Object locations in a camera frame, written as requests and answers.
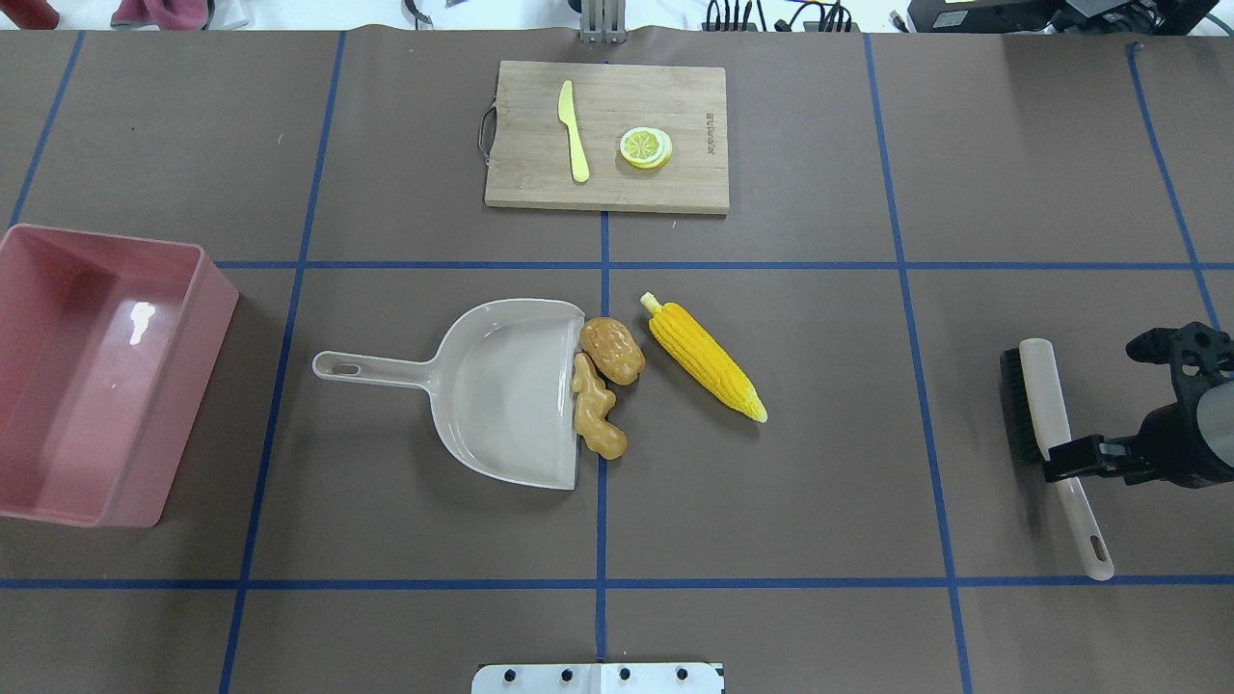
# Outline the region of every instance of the black electronic device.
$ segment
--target black electronic device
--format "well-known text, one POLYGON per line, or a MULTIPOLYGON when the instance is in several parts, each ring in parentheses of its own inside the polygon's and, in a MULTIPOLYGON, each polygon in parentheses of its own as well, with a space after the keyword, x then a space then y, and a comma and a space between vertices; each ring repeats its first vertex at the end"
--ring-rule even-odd
POLYGON ((1185 36, 1218 0, 909 0, 919 32, 1150 33, 1185 36))
POLYGON ((922 32, 1011 33, 1040 31, 1062 0, 912 0, 908 16, 922 32))

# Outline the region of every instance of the pink container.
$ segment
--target pink container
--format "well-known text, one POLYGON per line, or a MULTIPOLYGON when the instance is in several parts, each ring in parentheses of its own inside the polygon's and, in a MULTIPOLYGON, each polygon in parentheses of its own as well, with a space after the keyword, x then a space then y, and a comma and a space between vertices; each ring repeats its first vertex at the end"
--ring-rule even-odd
POLYGON ((0 242, 0 515, 149 527, 239 293, 199 246, 0 242))

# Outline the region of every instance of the toy ginger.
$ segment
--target toy ginger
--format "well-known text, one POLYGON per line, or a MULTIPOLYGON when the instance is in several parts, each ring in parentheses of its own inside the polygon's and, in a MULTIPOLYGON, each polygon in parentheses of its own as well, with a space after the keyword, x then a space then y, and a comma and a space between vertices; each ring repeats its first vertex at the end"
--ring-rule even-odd
POLYGON ((626 452, 626 433, 605 421, 617 404, 617 396, 605 388, 596 367, 586 353, 574 356, 574 379, 570 390, 579 394, 574 405, 574 431, 582 436, 587 448, 605 459, 619 458, 626 452))

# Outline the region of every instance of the dustpan handle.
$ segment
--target dustpan handle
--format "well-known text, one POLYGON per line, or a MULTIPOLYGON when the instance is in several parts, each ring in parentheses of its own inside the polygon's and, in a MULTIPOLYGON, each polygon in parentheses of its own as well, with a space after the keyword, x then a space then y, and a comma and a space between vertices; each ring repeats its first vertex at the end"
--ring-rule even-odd
POLYGON ((312 373, 326 380, 418 388, 432 391, 432 362, 406 362, 385 357, 321 352, 312 359, 312 373))

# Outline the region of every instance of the corn cob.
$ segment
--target corn cob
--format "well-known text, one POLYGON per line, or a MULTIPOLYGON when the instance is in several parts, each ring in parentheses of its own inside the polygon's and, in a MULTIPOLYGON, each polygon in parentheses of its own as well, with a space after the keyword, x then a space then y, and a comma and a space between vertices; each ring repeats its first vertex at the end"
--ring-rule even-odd
POLYGON ((650 291, 639 301, 652 314, 652 336, 695 380, 738 412, 756 422, 768 421, 754 384, 694 316, 677 304, 661 306, 650 291))

